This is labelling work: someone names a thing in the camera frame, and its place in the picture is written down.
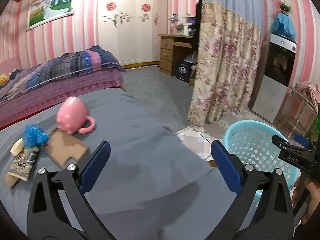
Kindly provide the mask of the wooden desk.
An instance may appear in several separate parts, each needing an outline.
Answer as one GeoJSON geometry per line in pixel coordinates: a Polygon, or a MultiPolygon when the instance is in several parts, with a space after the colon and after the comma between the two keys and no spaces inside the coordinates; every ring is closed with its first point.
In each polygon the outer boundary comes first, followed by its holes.
{"type": "Polygon", "coordinates": [[[180,61],[194,52],[191,45],[192,36],[159,34],[160,42],[160,72],[175,76],[180,61]]]}

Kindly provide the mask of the black box under desk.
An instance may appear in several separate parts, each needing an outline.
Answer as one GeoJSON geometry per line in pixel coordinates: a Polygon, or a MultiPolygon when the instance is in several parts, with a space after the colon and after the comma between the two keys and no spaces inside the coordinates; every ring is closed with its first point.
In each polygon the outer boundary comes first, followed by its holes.
{"type": "Polygon", "coordinates": [[[178,61],[175,70],[176,78],[184,82],[189,82],[194,66],[193,63],[187,61],[178,61]]]}

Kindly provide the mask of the desk lamp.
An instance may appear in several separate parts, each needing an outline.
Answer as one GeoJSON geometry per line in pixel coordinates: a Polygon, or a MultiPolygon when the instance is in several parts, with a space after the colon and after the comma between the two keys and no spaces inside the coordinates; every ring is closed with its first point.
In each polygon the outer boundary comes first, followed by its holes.
{"type": "Polygon", "coordinates": [[[170,22],[170,35],[172,35],[174,33],[175,23],[178,22],[177,14],[172,13],[172,15],[168,18],[168,21],[170,22]]]}

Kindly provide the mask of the pink cloth on rack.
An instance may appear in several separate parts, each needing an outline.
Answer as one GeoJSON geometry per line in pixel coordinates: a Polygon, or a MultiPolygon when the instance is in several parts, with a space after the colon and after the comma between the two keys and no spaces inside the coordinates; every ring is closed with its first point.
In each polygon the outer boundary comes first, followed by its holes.
{"type": "Polygon", "coordinates": [[[310,81],[303,81],[296,83],[296,90],[300,93],[305,93],[311,99],[312,105],[315,110],[318,110],[320,91],[319,86],[312,84],[310,81]]]}

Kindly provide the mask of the blue cloth on dispenser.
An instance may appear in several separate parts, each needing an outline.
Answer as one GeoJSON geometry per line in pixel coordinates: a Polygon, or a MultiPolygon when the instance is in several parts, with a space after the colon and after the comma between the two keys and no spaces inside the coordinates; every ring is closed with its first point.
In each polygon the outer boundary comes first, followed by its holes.
{"type": "Polygon", "coordinates": [[[276,19],[272,24],[272,31],[279,35],[283,35],[292,41],[295,41],[297,37],[291,18],[283,13],[279,13],[276,16],[276,19]]]}

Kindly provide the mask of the yellow plush duck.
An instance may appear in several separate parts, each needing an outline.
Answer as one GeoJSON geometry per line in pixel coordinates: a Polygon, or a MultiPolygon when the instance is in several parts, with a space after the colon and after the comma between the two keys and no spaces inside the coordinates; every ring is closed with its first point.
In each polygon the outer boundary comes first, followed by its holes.
{"type": "Polygon", "coordinates": [[[0,75],[0,86],[5,85],[9,81],[9,77],[6,74],[0,75]]]}

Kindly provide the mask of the pink pig mug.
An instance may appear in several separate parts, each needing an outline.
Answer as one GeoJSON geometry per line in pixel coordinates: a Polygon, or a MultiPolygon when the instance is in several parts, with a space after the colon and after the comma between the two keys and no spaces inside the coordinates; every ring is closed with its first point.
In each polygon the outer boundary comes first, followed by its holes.
{"type": "Polygon", "coordinates": [[[95,120],[89,116],[86,105],[77,97],[67,98],[58,110],[57,127],[70,135],[94,131],[95,120]]]}

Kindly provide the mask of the black white water dispenser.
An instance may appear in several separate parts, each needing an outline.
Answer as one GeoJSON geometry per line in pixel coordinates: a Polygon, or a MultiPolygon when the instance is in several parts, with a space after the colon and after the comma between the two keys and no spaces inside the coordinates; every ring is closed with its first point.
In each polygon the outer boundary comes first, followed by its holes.
{"type": "Polygon", "coordinates": [[[262,80],[252,112],[273,123],[289,87],[297,44],[287,37],[272,33],[262,80]]]}

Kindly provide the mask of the floral curtain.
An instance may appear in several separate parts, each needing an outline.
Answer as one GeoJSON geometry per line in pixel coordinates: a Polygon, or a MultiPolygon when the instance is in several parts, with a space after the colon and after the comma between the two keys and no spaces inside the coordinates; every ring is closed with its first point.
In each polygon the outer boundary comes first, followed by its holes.
{"type": "Polygon", "coordinates": [[[261,51],[261,29],[218,2],[202,3],[188,120],[197,126],[248,106],[261,51]]]}

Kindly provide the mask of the small potted plant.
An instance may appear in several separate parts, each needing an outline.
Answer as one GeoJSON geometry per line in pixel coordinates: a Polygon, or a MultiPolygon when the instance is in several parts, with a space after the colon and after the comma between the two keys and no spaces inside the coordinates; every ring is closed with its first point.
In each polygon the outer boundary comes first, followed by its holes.
{"type": "Polygon", "coordinates": [[[278,3],[279,5],[279,8],[281,9],[281,13],[286,15],[286,16],[289,16],[289,14],[292,13],[292,7],[288,4],[286,4],[285,2],[283,1],[280,1],[278,3]]]}

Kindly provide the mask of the blue plastic waste basket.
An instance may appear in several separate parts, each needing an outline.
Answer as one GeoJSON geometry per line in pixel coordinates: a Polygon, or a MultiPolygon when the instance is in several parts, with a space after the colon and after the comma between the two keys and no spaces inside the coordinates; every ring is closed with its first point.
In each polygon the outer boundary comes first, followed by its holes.
{"type": "Polygon", "coordinates": [[[237,121],[225,132],[223,145],[230,154],[237,155],[243,164],[251,164],[258,171],[282,169],[289,190],[299,176],[299,169],[280,160],[280,149],[272,144],[272,136],[286,138],[272,126],[255,120],[237,121]]]}

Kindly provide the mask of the bed with plaid quilt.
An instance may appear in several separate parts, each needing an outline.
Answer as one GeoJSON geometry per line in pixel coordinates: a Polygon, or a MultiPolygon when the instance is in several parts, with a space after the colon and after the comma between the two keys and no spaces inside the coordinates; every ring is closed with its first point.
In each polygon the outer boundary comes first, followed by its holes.
{"type": "Polygon", "coordinates": [[[1,129],[63,102],[69,96],[119,88],[125,69],[100,46],[66,53],[17,70],[1,87],[1,129]]]}

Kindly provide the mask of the pink headboard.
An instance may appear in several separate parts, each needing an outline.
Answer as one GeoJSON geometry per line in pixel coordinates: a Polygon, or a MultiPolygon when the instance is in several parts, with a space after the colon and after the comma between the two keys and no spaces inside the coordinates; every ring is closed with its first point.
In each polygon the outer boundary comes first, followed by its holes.
{"type": "Polygon", "coordinates": [[[0,74],[9,75],[16,69],[22,69],[17,57],[12,57],[0,63],[0,74]]]}

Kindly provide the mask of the blue plastic bag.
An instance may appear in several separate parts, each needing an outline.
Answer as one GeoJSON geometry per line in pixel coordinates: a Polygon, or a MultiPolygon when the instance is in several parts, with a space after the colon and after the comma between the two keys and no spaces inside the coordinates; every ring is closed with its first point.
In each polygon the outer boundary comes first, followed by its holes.
{"type": "Polygon", "coordinates": [[[37,125],[27,125],[23,133],[23,143],[25,147],[35,147],[44,145],[50,136],[37,125]]]}

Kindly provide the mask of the white wardrobe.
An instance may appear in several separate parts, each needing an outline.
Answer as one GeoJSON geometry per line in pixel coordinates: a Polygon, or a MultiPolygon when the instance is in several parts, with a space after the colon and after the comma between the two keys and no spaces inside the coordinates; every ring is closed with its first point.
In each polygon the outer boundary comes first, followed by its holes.
{"type": "Polygon", "coordinates": [[[98,0],[98,44],[124,65],[157,62],[167,0],[98,0]]]}

